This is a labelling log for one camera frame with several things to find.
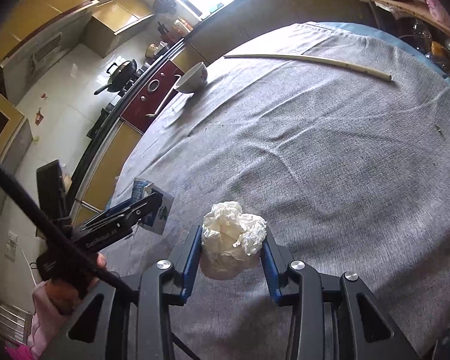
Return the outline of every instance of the wooden shelf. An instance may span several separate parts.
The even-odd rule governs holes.
[[[424,20],[427,23],[430,23],[432,26],[435,26],[440,31],[450,36],[450,27],[447,27],[442,23],[438,22],[437,20],[435,20],[431,15],[430,10],[428,10],[427,4],[423,1],[414,0],[413,2],[410,3],[404,3],[401,1],[393,1],[393,0],[372,0],[372,1],[388,5],[389,7],[398,8],[399,10],[402,10],[415,17],[418,17],[419,19]]]

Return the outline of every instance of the bright pink cloth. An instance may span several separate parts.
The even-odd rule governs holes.
[[[68,316],[60,315],[45,292],[46,282],[42,282],[31,293],[35,315],[31,321],[31,333],[27,344],[17,349],[7,348],[13,360],[37,360],[50,340],[59,332]]]

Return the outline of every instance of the red cabinet door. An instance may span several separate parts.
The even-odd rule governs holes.
[[[146,114],[155,114],[163,99],[175,84],[182,71],[173,62],[166,61],[164,65],[147,81],[135,98],[123,111],[121,117],[141,132],[145,132],[154,121]]]

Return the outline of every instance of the human hand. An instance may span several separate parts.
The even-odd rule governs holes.
[[[97,256],[97,266],[100,268],[105,268],[107,266],[105,256],[101,253]],[[90,281],[88,288],[97,282],[98,278],[94,277]],[[78,290],[70,283],[60,278],[47,280],[45,283],[45,293],[51,303],[62,315],[71,314],[75,307],[81,302]]]

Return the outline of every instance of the electrical outlet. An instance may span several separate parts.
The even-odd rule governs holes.
[[[11,231],[9,231],[8,232],[7,244],[15,245],[17,243],[17,240],[18,240],[18,235],[16,235],[15,233],[12,233]]]
[[[12,261],[15,261],[15,245],[5,244],[5,256],[11,259]]]

